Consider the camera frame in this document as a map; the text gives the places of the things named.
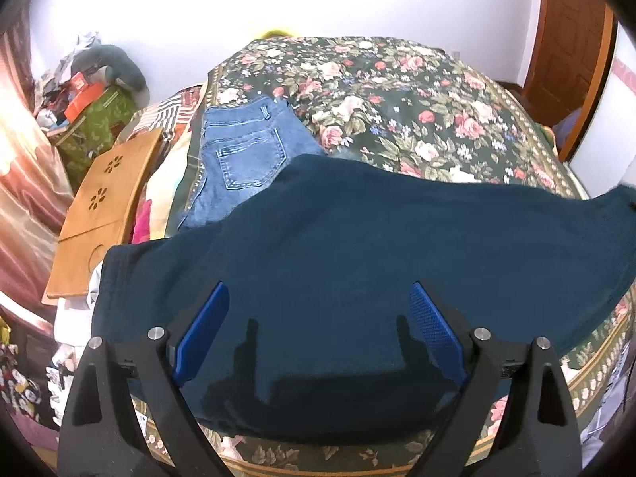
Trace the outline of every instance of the blue gripper pad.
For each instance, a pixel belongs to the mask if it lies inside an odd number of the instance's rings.
[[[461,387],[468,377],[462,345],[450,329],[432,299],[419,283],[414,283],[409,295],[410,310],[420,329],[431,361],[444,378]]]
[[[230,293],[220,282],[176,349],[173,381],[177,386],[182,387],[196,376],[229,309]]]

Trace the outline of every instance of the bed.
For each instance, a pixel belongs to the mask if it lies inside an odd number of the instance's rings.
[[[140,112],[124,130],[120,141],[162,126],[170,145],[140,200],[135,242],[174,235],[192,204],[202,180],[204,109],[264,94],[287,98],[330,155],[432,180],[521,184],[585,198],[557,161],[549,132],[500,85],[442,50],[384,37],[274,38],[253,41],[211,70],[201,87]],[[581,428],[631,338],[634,290],[562,358]],[[148,417],[150,450],[169,462],[147,406],[134,403]],[[493,404],[470,462],[488,454],[505,404],[505,398]],[[310,446],[202,429],[236,475],[258,476],[404,475],[433,435],[424,431],[371,446]]]

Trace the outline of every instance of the green bag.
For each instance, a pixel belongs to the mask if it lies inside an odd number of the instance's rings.
[[[113,85],[86,106],[68,129],[50,138],[53,146],[59,149],[75,193],[93,160],[112,148],[136,111],[130,94]]]

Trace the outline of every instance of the wooden bed tray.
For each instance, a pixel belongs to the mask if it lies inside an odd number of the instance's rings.
[[[87,294],[93,269],[106,251],[130,241],[139,194],[157,159],[161,132],[154,129],[94,160],[62,226],[45,297]]]

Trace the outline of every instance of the door frame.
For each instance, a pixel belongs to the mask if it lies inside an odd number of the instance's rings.
[[[537,35],[534,40],[534,47],[532,50],[532,58],[530,59],[530,66],[528,68],[528,74],[525,78],[524,87],[521,94],[524,97],[528,97],[530,91],[530,84],[532,84],[537,68],[537,62],[539,61],[539,49],[543,42],[543,36],[546,28],[546,14],[548,9],[548,0],[541,0],[539,6],[539,22],[537,23]],[[592,79],[589,83],[589,90],[581,106],[581,113],[572,127],[572,131],[567,136],[563,148],[559,151],[558,158],[560,161],[569,161],[574,155],[574,151],[581,143],[583,136],[589,123],[594,116],[594,112],[599,104],[600,97],[605,88],[605,81],[609,75],[609,70],[614,58],[614,46],[616,42],[616,29],[617,21],[612,9],[608,4],[605,4],[605,16],[603,17],[603,35],[601,37],[601,43],[599,48],[599,57],[592,74]]]

